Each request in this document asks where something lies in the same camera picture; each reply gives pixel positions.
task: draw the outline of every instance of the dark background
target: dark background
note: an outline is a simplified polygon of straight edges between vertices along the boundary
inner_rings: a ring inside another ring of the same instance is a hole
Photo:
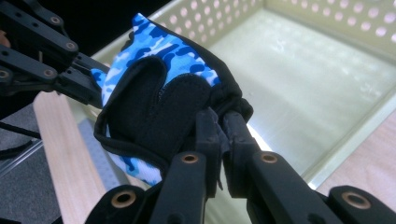
[[[149,16],[170,0],[39,0],[43,7],[64,19],[64,29],[78,43],[79,51],[93,55],[118,36],[131,29],[137,12]],[[0,96],[0,119],[29,105],[36,91]]]

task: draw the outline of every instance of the blue camouflage glove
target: blue camouflage glove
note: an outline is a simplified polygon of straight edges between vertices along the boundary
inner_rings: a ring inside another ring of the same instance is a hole
[[[252,107],[208,50],[140,14],[133,27],[107,75],[92,70],[104,106],[94,135],[123,171],[153,186],[193,138],[198,111],[211,107],[221,118],[235,110],[248,120]]]

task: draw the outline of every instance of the perforated basket wall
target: perforated basket wall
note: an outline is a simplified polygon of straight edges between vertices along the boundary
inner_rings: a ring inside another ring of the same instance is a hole
[[[394,0],[175,1],[151,18],[208,47],[246,17],[264,8],[396,60]]]

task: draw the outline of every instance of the wooden surface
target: wooden surface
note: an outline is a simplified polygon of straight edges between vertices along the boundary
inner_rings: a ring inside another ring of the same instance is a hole
[[[396,111],[318,188],[327,195],[350,185],[373,194],[396,211]]]
[[[66,97],[40,93],[34,103],[52,181],[65,224],[83,223],[105,193]],[[396,111],[323,183],[351,185],[372,193],[396,210]]]
[[[106,191],[66,97],[41,92],[34,109],[62,219],[65,224],[84,223]]]

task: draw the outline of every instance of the camouflage pattern fabric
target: camouflage pattern fabric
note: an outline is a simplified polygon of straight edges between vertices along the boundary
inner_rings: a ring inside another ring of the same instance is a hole
[[[211,87],[220,83],[216,71],[208,67],[198,53],[180,38],[168,34],[141,14],[137,14],[133,18],[133,27],[134,43],[115,57],[107,75],[98,69],[92,69],[96,82],[102,87],[103,105],[107,103],[128,67],[137,60],[148,56],[160,57],[166,64],[168,73],[164,88],[173,78],[184,74],[200,76]],[[110,158],[128,175],[151,186],[162,180],[160,170],[145,161],[109,154]]]

